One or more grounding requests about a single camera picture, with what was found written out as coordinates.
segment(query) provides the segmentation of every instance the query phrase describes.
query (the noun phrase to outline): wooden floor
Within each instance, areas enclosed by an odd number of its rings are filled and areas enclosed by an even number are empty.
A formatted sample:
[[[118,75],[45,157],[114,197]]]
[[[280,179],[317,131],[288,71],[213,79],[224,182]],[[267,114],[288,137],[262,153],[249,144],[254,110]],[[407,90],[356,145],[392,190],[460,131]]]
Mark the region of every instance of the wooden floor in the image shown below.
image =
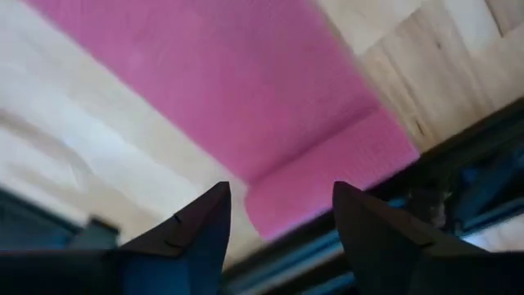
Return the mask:
[[[522,0],[318,5],[421,151],[524,96]],[[126,240],[229,179],[227,265],[264,246],[246,185],[19,0],[0,0],[0,44],[3,186],[80,224],[99,215]]]
[[[524,250],[524,215],[492,226],[464,240],[491,252]]]

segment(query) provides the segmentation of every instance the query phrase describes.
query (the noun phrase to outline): yoga mat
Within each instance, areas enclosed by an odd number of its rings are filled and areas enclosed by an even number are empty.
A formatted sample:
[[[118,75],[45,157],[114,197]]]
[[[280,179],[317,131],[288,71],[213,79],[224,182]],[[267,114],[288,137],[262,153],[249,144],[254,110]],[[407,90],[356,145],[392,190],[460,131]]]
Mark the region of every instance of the yoga mat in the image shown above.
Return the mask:
[[[291,169],[287,166],[297,165],[334,134],[353,130],[344,140],[349,146],[359,145],[359,151],[380,147],[380,155],[366,152],[365,158],[363,152],[349,150],[323,170],[343,171],[361,163],[364,170],[351,173],[362,175],[363,184],[384,178],[417,156],[389,116],[380,115],[381,124],[372,124],[377,119],[369,118],[380,109],[379,102],[312,1],[28,2],[194,142],[253,185],[246,200],[248,211],[265,237],[274,237],[327,207],[316,191],[295,194],[286,188],[289,195],[270,196],[257,192],[273,193],[260,183],[270,183],[268,179],[276,177],[273,173]],[[351,138],[362,132],[365,138]],[[293,173],[312,171],[306,164],[301,169]],[[330,172],[321,179],[337,175]],[[282,206],[289,208],[287,212],[277,208],[279,200],[307,206]],[[269,226],[257,217],[264,214],[287,216],[275,218],[280,225],[267,221]]]

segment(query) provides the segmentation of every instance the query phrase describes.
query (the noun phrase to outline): black pointed object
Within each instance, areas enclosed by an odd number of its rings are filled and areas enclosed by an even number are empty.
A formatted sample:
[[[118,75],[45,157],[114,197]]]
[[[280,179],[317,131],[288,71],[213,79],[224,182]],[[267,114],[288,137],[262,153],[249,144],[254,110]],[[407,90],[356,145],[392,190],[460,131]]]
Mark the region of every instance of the black pointed object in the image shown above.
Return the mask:
[[[229,184],[218,183],[120,248],[0,252],[0,290],[6,295],[217,293],[230,218]]]
[[[122,245],[120,250],[177,257],[197,237],[205,222],[223,210],[227,200],[231,202],[229,183],[219,182],[168,220]]]
[[[488,253],[344,182],[333,212],[363,295],[522,293],[522,254]]]

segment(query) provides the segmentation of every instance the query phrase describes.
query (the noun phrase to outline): pink yoga mat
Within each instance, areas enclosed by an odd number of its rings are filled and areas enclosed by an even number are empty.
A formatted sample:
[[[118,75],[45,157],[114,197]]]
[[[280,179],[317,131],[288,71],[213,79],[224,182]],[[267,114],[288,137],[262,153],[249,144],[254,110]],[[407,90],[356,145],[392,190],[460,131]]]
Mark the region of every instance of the pink yoga mat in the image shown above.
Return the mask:
[[[371,120],[380,109],[311,1],[28,2],[209,154],[256,187],[334,134]],[[408,139],[389,117],[381,120],[379,125],[363,126],[372,126],[365,127],[365,133],[375,138],[373,144],[384,146],[382,154],[367,153],[362,159],[348,154],[338,163],[362,162],[360,167],[371,171],[358,172],[366,175],[365,183],[382,179],[417,156],[412,148],[397,148],[409,145]],[[380,138],[382,128],[389,128],[385,138]],[[366,146],[368,141],[348,140],[362,150],[373,148]],[[317,199],[309,194],[256,196],[256,201],[249,196],[248,203],[261,204],[267,198],[268,205],[248,208],[251,216],[253,210],[260,210],[256,215],[266,210],[288,214],[281,225],[285,229],[313,216],[312,200]],[[287,202],[287,197],[311,202],[308,212],[272,208],[279,199]],[[325,206],[320,202],[318,210]],[[253,218],[264,236],[282,232],[266,229],[264,221],[257,220]]]

